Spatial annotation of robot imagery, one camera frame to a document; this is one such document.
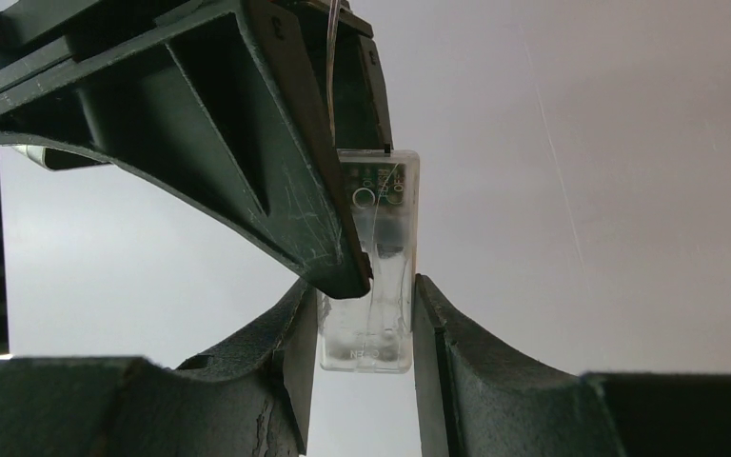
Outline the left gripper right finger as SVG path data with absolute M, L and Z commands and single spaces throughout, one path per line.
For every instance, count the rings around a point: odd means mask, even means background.
M 731 456 L 731 374 L 572 375 L 503 342 L 418 275 L 425 456 Z

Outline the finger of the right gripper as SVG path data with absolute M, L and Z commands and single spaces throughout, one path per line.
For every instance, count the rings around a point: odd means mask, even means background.
M 327 296 L 371 268 L 333 145 L 323 53 L 368 42 L 343 1 L 18 1 L 0 10 L 0 146 L 111 164 Z
M 329 1 L 291 1 L 322 97 L 326 98 L 326 36 Z M 393 147 L 385 76 L 373 28 L 341 3 L 333 70 L 337 149 Z

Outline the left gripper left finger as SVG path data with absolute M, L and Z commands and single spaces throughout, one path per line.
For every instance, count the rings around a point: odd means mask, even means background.
M 164 368 L 144 357 L 0 361 L 0 456 L 301 456 L 317 316 L 313 287 Z

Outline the clear battery box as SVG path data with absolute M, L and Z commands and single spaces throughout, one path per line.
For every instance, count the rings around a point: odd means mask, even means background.
M 412 366 L 420 157 L 410 150 L 339 152 L 345 190 L 371 266 L 371 290 L 318 298 L 324 370 L 403 374 Z

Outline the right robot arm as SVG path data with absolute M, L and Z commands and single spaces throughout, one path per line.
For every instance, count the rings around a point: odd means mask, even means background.
M 390 149 L 371 25 L 346 1 L 19 1 L 0 10 L 0 148 L 113 165 L 324 294 L 369 292 L 339 149 Z M 0 189 L 0 354 L 9 349 Z

